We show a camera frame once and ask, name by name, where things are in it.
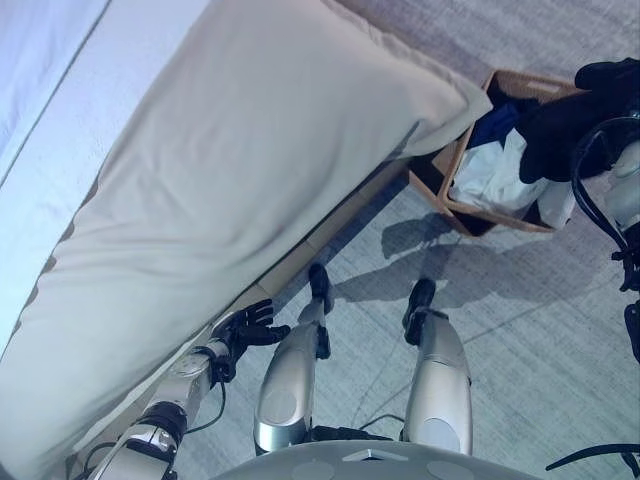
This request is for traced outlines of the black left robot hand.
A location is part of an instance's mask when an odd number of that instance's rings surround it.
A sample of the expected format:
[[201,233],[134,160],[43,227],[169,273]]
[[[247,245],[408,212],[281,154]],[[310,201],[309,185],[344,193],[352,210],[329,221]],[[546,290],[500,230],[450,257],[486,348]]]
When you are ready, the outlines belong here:
[[230,355],[241,357],[248,347],[277,344],[290,332],[288,325],[274,325],[273,301],[267,298],[234,312],[212,337],[223,342]]

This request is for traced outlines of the right robot hand silver back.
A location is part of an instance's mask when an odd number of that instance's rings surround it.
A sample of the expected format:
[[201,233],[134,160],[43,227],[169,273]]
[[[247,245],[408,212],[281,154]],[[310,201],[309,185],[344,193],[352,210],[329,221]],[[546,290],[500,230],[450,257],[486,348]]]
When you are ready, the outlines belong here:
[[626,116],[639,112],[639,60],[596,62],[581,67],[574,77],[577,88],[590,91],[608,113]]

